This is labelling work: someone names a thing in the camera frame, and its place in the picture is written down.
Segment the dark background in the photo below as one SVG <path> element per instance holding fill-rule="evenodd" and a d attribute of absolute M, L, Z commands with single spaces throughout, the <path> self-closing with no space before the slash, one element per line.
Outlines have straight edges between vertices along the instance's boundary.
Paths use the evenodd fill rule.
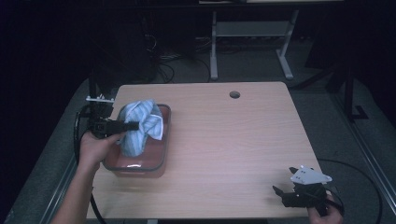
<path fill-rule="evenodd" d="M 156 65 L 155 58 L 147 55 L 143 34 L 154 34 L 190 57 L 193 38 L 210 34 L 208 12 L 195 16 L 157 12 L 142 25 L 144 13 L 89 9 L 97 4 L 0 2 L 2 220 L 70 98 L 92 70 L 102 91 L 147 83 L 155 76 Z M 307 66 L 326 68 L 339 61 L 350 66 L 396 126 L 396 3 L 346 1 L 327 13 L 322 9 L 302 10 L 293 35 L 316 39 Z M 174 28 L 171 24 L 179 29 L 166 32 Z"/>

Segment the person's left hand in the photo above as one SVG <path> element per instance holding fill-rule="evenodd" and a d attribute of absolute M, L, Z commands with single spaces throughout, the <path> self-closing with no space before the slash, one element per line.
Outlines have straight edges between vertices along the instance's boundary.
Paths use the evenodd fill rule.
<path fill-rule="evenodd" d="M 78 166 L 96 172 L 99 169 L 100 162 L 105 159 L 117 140 L 124 135 L 125 133 L 118 133 L 104 139 L 98 139 L 91 132 L 84 133 L 80 143 Z"/>

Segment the person's right hand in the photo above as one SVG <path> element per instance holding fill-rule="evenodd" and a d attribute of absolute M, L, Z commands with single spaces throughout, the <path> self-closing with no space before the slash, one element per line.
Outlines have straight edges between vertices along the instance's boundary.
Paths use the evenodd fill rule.
<path fill-rule="evenodd" d="M 333 201 L 332 196 L 328 195 L 329 200 Z M 307 208 L 309 223 L 311 224 L 342 224 L 343 217 L 333 206 L 328 205 L 327 216 L 321 217 L 315 207 Z"/>

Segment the cloth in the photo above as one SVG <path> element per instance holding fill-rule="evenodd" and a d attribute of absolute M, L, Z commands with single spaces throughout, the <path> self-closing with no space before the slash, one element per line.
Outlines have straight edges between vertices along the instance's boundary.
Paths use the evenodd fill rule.
<path fill-rule="evenodd" d="M 136 157 L 143 153 L 148 136 L 163 138 L 163 115 L 154 100 L 136 101 L 126 105 L 120 112 L 119 120 L 139 121 L 139 130 L 128 131 L 120 140 L 124 156 Z"/>

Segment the wooden table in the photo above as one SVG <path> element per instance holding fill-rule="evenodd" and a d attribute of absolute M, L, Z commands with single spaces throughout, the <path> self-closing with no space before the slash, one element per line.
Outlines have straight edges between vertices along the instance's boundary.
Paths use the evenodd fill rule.
<path fill-rule="evenodd" d="M 149 98 L 172 109 L 165 173 L 117 177 L 102 166 L 93 195 L 104 218 L 306 216 L 305 209 L 285 208 L 272 189 L 291 191 L 290 166 L 320 170 L 285 84 L 122 86 L 111 118 Z M 88 218 L 95 218 L 91 208 Z"/>

